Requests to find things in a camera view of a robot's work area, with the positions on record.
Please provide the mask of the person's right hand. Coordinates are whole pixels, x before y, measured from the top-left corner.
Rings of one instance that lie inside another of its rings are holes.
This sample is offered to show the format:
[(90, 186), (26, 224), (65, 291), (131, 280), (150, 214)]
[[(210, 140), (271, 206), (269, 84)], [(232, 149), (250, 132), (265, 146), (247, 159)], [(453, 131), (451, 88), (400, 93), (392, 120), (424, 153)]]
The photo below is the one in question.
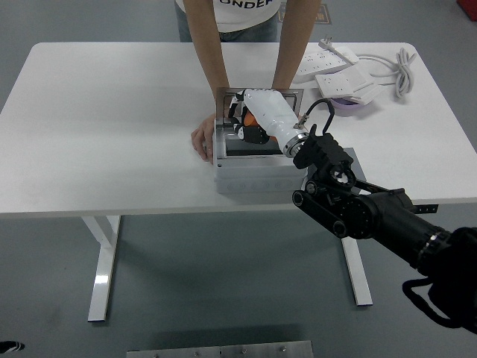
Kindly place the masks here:
[(192, 147), (199, 157), (213, 164), (213, 134), (215, 114), (206, 117), (191, 133)]

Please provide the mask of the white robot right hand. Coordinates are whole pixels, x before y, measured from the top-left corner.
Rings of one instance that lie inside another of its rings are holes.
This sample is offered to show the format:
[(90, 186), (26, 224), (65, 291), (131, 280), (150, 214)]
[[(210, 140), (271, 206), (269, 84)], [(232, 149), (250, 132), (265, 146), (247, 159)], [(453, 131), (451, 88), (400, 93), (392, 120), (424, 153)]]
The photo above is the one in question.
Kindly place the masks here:
[(265, 144), (274, 138), (287, 157), (293, 157), (292, 151), (308, 137), (306, 129), (297, 127), (297, 115), (282, 93), (274, 89), (237, 92), (230, 102), (227, 118), (240, 140)]

